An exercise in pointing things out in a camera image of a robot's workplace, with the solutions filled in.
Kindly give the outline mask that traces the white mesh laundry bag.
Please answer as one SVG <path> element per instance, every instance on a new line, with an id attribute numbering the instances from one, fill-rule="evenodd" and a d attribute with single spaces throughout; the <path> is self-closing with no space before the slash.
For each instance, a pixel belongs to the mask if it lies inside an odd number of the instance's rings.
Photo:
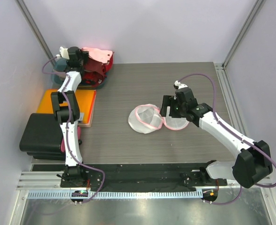
<path id="1" fill-rule="evenodd" d="M 128 117 L 130 127 L 142 134 L 149 134 L 160 130 L 162 126 L 172 131 L 185 129 L 189 122 L 185 118 L 162 117 L 160 109 L 153 104 L 139 105 L 133 109 Z"/>

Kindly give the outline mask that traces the pink bra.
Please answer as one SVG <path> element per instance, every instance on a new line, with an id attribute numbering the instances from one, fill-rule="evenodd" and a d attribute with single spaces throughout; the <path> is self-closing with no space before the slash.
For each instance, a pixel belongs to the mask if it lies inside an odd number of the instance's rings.
<path id="1" fill-rule="evenodd" d="M 98 48 L 83 47 L 83 51 L 89 52 L 89 57 L 97 62 L 107 64 L 113 56 L 113 51 Z"/>

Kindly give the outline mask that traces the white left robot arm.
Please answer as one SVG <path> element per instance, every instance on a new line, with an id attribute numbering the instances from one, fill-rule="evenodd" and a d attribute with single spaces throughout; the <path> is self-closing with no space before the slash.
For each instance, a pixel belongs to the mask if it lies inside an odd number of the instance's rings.
<path id="1" fill-rule="evenodd" d="M 56 57 L 66 59 L 67 64 L 62 86 L 51 94 L 53 114 L 60 125 L 65 146 L 65 168 L 61 179 L 65 186 L 83 187 L 88 176 L 79 149 L 80 109 L 75 92 L 82 81 L 83 65 L 87 62 L 89 53 L 76 46 L 60 47 L 60 54 Z"/>

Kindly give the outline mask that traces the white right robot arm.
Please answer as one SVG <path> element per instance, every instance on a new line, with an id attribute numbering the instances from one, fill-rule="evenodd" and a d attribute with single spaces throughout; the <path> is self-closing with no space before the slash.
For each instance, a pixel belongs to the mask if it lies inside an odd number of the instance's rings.
<path id="1" fill-rule="evenodd" d="M 233 162 L 208 163 L 199 174 L 204 185 L 210 185 L 216 179 L 227 179 L 250 188 L 273 172 L 268 144 L 242 135 L 213 113 L 208 104 L 199 104 L 190 88 L 178 89 L 173 96 L 164 95 L 160 114 L 186 119 L 215 137 L 234 156 Z"/>

